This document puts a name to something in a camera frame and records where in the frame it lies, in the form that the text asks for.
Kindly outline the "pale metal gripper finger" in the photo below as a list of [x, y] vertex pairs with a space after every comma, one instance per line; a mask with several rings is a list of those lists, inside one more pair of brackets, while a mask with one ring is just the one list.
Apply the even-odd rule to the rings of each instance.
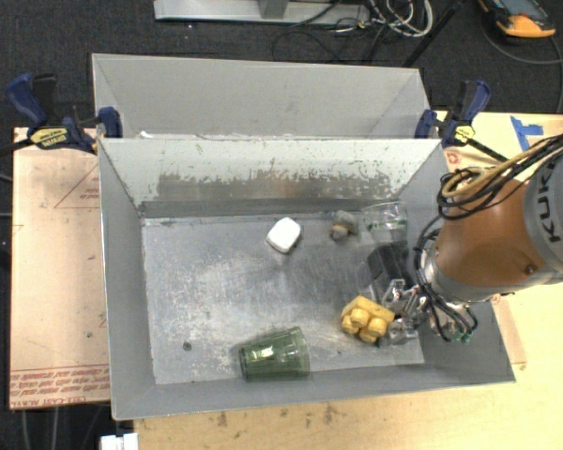
[[386, 334], [378, 339], [379, 346], [404, 345], [418, 339], [418, 330], [403, 322], [392, 322]]
[[382, 297], [383, 305], [405, 305], [409, 298], [409, 289], [389, 285]]

